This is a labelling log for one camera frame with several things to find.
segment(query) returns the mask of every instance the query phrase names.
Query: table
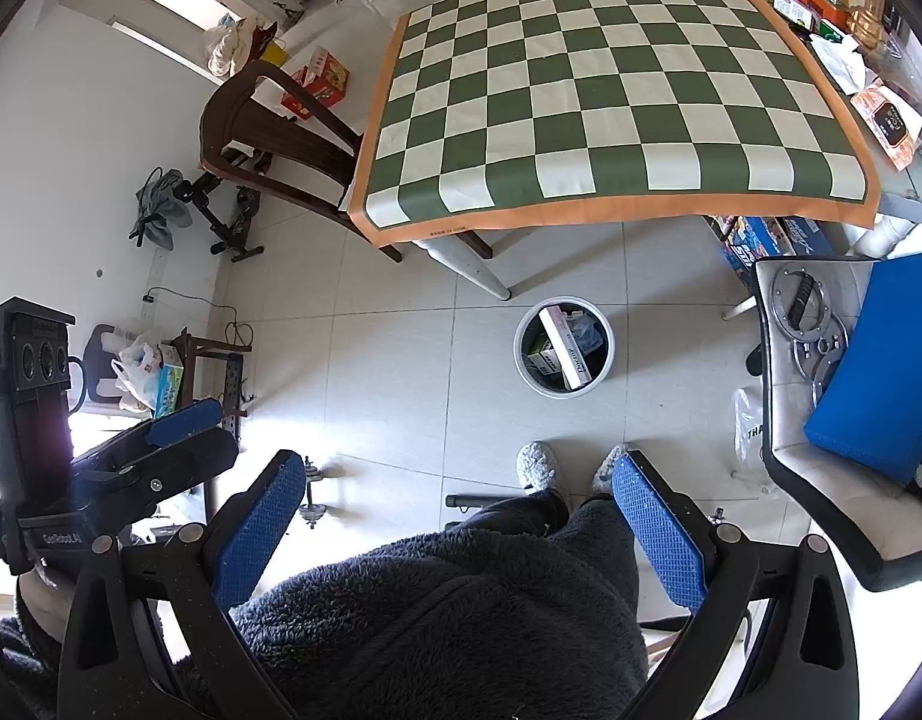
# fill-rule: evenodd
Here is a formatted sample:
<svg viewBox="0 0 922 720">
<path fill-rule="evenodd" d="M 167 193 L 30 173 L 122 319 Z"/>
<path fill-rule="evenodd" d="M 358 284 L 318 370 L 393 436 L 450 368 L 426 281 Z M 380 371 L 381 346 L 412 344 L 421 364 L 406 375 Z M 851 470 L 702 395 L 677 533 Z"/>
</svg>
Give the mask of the table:
<svg viewBox="0 0 922 720">
<path fill-rule="evenodd" d="M 453 234 L 666 215 L 870 226 L 878 172 L 764 0 L 444 0 L 402 17 L 349 213 L 499 298 Z"/>
</svg>

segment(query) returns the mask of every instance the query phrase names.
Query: orange box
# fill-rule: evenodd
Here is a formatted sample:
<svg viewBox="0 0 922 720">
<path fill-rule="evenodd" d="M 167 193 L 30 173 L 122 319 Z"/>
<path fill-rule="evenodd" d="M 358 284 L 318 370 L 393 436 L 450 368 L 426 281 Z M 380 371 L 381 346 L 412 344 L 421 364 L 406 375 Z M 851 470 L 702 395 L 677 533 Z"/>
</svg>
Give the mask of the orange box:
<svg viewBox="0 0 922 720">
<path fill-rule="evenodd" d="M 827 19 L 842 32 L 848 31 L 848 16 L 851 11 L 830 0 L 799 0 L 818 14 L 818 18 Z"/>
<path fill-rule="evenodd" d="M 304 86 L 304 89 L 314 95 L 325 107 L 330 108 L 338 100 L 344 100 L 349 75 L 348 69 L 330 55 L 327 49 L 318 46 L 309 64 L 291 77 Z M 291 95 L 282 97 L 282 105 L 301 119 L 311 118 L 311 112 Z"/>
</svg>

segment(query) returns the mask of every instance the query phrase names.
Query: white square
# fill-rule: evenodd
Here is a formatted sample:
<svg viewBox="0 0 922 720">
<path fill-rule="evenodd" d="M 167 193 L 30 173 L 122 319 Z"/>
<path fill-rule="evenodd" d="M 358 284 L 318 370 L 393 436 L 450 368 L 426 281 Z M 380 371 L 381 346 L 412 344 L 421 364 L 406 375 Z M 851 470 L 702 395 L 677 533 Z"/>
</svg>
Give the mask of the white square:
<svg viewBox="0 0 922 720">
<path fill-rule="evenodd" d="M 581 111 L 581 118 L 584 119 L 584 134 L 588 148 L 640 143 L 635 118 L 627 105 Z"/>
<path fill-rule="evenodd" d="M 622 73 L 621 83 L 631 105 L 671 105 L 678 101 L 664 73 Z"/>
<path fill-rule="evenodd" d="M 408 17 L 407 23 L 411 25 L 412 23 L 423 22 L 424 20 L 431 18 L 431 6 L 425 5 L 422 8 L 418 8 L 414 11 L 410 17 Z"/>
<path fill-rule="evenodd" d="M 522 11 L 522 20 L 534 19 L 538 16 L 552 16 L 558 12 L 554 7 L 554 0 L 526 2 L 520 6 L 520 10 Z"/>
<path fill-rule="evenodd" d="M 453 52 L 453 40 L 445 40 L 445 42 L 439 43 L 437 46 L 424 49 L 424 53 L 421 55 L 421 66 L 426 68 L 429 65 L 436 65 L 438 62 L 444 62 L 446 59 L 451 58 Z"/>
<path fill-rule="evenodd" d="M 674 44 L 652 46 L 652 49 L 654 49 L 658 61 L 661 62 L 661 69 L 666 73 L 678 73 L 685 70 L 704 73 L 704 65 L 701 64 L 695 50 L 690 46 Z"/>
<path fill-rule="evenodd" d="M 705 18 L 711 23 L 722 23 L 725 26 L 744 26 L 730 7 L 717 5 L 698 5 Z"/>
<path fill-rule="evenodd" d="M 488 27 L 488 45 L 500 46 L 512 40 L 522 40 L 525 37 L 525 28 L 522 22 L 508 22 L 498 26 Z"/>
<path fill-rule="evenodd" d="M 802 113 L 810 113 L 815 116 L 824 116 L 828 119 L 834 119 L 831 108 L 825 103 L 824 98 L 818 91 L 818 87 L 812 83 L 803 81 L 785 81 L 785 86 L 791 92 L 791 97 L 798 103 L 798 108 Z"/>
<path fill-rule="evenodd" d="M 781 77 L 778 69 L 771 64 L 771 60 L 762 50 L 731 47 L 731 52 L 748 76 L 767 76 L 770 79 Z"/>
<path fill-rule="evenodd" d="M 618 65 L 611 49 L 589 49 L 584 52 L 572 52 L 568 55 L 571 63 L 571 75 L 575 79 L 587 79 L 590 76 L 616 76 Z"/>
<path fill-rule="evenodd" d="M 455 56 L 451 60 L 451 77 L 453 79 L 461 79 L 463 76 L 480 73 L 486 69 L 488 69 L 487 49 L 475 49 L 472 52 Z"/>
<path fill-rule="evenodd" d="M 803 148 L 805 151 L 821 151 L 818 139 L 812 132 L 803 113 L 785 111 L 780 108 L 767 108 L 767 115 L 771 118 L 781 145 L 787 148 Z"/>
<path fill-rule="evenodd" d="M 420 50 L 424 50 L 424 44 L 427 43 L 427 35 L 421 34 L 416 35 L 413 38 L 408 38 L 405 42 L 402 43 L 402 51 L 399 54 L 399 57 L 410 56 L 412 53 L 417 53 Z"/>
<path fill-rule="evenodd" d="M 381 129 L 378 135 L 378 151 L 375 153 L 375 159 L 381 159 L 388 154 L 395 154 L 397 151 L 404 151 L 407 148 L 407 131 L 411 127 L 411 119 L 405 119 L 403 122 L 388 124 Z"/>
<path fill-rule="evenodd" d="M 404 224 L 410 221 L 408 215 L 397 204 L 397 187 L 373 191 L 364 200 L 364 213 L 378 227 Z"/>
<path fill-rule="evenodd" d="M 849 200 L 864 199 L 866 182 L 864 171 L 858 165 L 858 159 L 849 154 L 825 153 L 831 168 L 831 194 L 832 197 L 845 197 Z"/>
<path fill-rule="evenodd" d="M 488 127 L 488 98 L 474 98 L 448 105 L 445 113 L 445 138 Z"/>
<path fill-rule="evenodd" d="M 565 36 L 560 32 L 549 32 L 546 35 L 532 35 L 525 38 L 525 53 L 528 59 L 541 59 L 543 56 L 567 52 Z"/>
<path fill-rule="evenodd" d="M 602 26 L 601 31 L 611 47 L 648 45 L 647 35 L 640 23 L 610 23 Z"/>
<path fill-rule="evenodd" d="M 517 0 L 488 0 L 488 13 L 503 10 L 506 7 L 514 7 L 517 4 L 519 4 Z"/>
<path fill-rule="evenodd" d="M 414 92 L 418 88 L 418 73 L 419 71 L 412 70 L 410 73 L 402 73 L 391 81 L 391 92 L 388 95 L 388 100 L 397 100 L 397 98 L 402 98 Z"/>
<path fill-rule="evenodd" d="M 411 116 L 421 116 L 446 107 L 448 105 L 448 87 L 450 87 L 448 81 L 442 81 L 434 84 L 434 86 L 419 90 L 414 95 Z"/>
<path fill-rule="evenodd" d="M 495 204 L 488 191 L 483 165 L 442 173 L 438 177 L 438 194 L 451 213 L 491 208 Z"/>
<path fill-rule="evenodd" d="M 672 23 L 674 16 L 664 5 L 631 5 L 631 12 L 640 23 Z"/>
<path fill-rule="evenodd" d="M 405 150 L 405 163 L 402 166 L 402 184 L 430 178 L 441 172 L 441 158 L 444 154 L 445 142 L 441 139 L 422 143 L 421 146 L 411 146 Z"/>
<path fill-rule="evenodd" d="M 722 33 L 712 23 L 679 23 L 681 31 L 692 46 L 727 46 Z"/>
<path fill-rule="evenodd" d="M 563 79 L 531 87 L 531 112 L 539 116 L 553 116 L 557 113 L 581 110 L 574 79 Z"/>
<path fill-rule="evenodd" d="M 488 127 L 485 162 L 526 157 L 534 153 L 534 119 Z"/>
<path fill-rule="evenodd" d="M 741 73 L 709 73 L 708 77 L 725 105 L 765 107 L 765 103 L 761 102 L 748 76 Z"/>
<path fill-rule="evenodd" d="M 755 42 L 761 46 L 763 52 L 791 53 L 788 44 L 782 40 L 781 35 L 778 33 L 768 29 L 748 28 L 748 31 L 751 33 L 751 37 L 755 39 Z"/>
<path fill-rule="evenodd" d="M 701 189 L 701 163 L 691 143 L 642 143 L 647 188 Z"/>
<path fill-rule="evenodd" d="M 437 16 L 431 17 L 431 20 L 427 23 L 427 31 L 434 32 L 434 30 L 440 29 L 442 26 L 448 26 L 450 23 L 455 23 L 457 20 L 457 8 L 439 13 Z"/>
<path fill-rule="evenodd" d="M 741 143 L 723 105 L 688 103 L 678 107 L 692 143 Z"/>
<path fill-rule="evenodd" d="M 527 76 L 527 62 L 512 62 L 498 68 L 488 68 L 488 94 L 499 95 L 512 89 L 530 86 Z"/>
<path fill-rule="evenodd" d="M 473 32 L 483 32 L 488 28 L 488 16 L 482 13 L 480 16 L 472 16 L 469 19 L 460 20 L 454 27 L 455 39 L 472 34 Z"/>
<path fill-rule="evenodd" d="M 570 10 L 558 14 L 558 23 L 563 31 L 568 29 L 584 29 L 587 26 L 600 26 L 594 10 Z"/>
<path fill-rule="evenodd" d="M 595 190 L 587 148 L 538 154 L 534 166 L 541 194 L 546 197 L 573 197 Z"/>
<path fill-rule="evenodd" d="M 758 10 L 749 0 L 721 0 L 732 10 Z"/>
<path fill-rule="evenodd" d="M 748 189 L 791 191 L 794 186 L 794 166 L 781 146 L 751 146 L 741 148 L 748 160 Z"/>
</svg>

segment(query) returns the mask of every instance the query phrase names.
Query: trash can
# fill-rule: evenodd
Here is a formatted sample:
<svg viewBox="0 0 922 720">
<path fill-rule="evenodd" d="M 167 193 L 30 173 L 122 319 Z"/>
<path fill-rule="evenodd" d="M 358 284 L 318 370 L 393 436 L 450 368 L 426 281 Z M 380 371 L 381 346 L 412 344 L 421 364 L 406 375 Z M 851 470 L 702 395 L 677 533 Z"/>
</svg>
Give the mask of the trash can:
<svg viewBox="0 0 922 720">
<path fill-rule="evenodd" d="M 525 359 L 531 350 L 538 336 L 544 333 L 544 325 L 541 324 L 541 309 L 547 306 L 560 306 L 566 314 L 576 311 L 583 311 L 594 319 L 594 325 L 604 338 L 604 345 L 592 352 L 591 359 L 586 356 L 589 370 L 591 370 L 592 380 L 578 389 L 568 389 L 564 382 L 561 381 L 560 374 L 544 375 L 537 370 L 534 365 L 530 365 Z M 583 298 L 573 298 L 570 295 L 560 295 L 558 298 L 549 298 L 541 300 L 536 306 L 531 308 L 525 314 L 515 332 L 514 340 L 515 366 L 517 372 L 522 375 L 522 379 L 527 382 L 527 386 L 534 389 L 538 394 L 544 397 L 555 398 L 556 400 L 567 400 L 569 398 L 583 395 L 590 392 L 598 384 L 608 377 L 611 365 L 615 362 L 615 334 L 611 329 L 611 323 L 608 317 L 592 303 Z"/>
</svg>

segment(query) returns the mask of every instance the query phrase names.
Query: chair leg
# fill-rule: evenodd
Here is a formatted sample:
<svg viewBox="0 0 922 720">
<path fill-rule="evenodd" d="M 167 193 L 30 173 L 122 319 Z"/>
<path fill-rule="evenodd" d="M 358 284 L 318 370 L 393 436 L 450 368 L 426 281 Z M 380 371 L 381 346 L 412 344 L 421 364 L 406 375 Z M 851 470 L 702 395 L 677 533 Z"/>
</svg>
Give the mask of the chair leg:
<svg viewBox="0 0 922 720">
<path fill-rule="evenodd" d="M 400 263 L 403 259 L 402 254 L 396 250 L 395 247 L 381 247 L 381 251 L 387 254 L 396 263 Z"/>
<path fill-rule="evenodd" d="M 490 260 L 495 256 L 495 252 L 488 246 L 487 242 L 474 230 L 458 233 L 458 238 L 471 247 L 471 250 L 482 260 Z"/>
</svg>

